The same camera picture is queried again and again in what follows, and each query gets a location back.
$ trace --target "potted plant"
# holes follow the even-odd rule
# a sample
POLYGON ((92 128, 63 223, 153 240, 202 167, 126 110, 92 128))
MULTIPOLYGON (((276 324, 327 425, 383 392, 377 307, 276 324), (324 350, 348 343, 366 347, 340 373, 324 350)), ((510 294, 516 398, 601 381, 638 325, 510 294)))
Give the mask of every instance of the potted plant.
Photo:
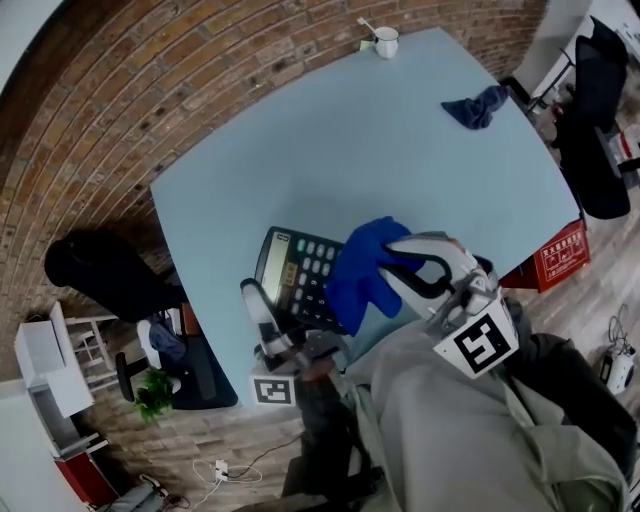
POLYGON ((145 423, 150 423, 171 408, 171 396, 180 389, 180 381, 162 370, 149 368, 142 387, 136 393, 134 405, 145 423))

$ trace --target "red brick wall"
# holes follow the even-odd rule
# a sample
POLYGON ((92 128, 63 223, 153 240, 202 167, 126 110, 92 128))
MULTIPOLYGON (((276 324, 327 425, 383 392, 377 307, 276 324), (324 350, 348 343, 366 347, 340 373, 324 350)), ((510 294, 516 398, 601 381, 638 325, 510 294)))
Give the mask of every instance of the red brick wall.
POLYGON ((0 378, 30 311, 56 297, 49 244, 108 225, 156 269, 170 258, 149 184, 242 109, 367 35, 442 26, 497 78, 520 63, 546 0, 75 0, 0 99, 0 378))

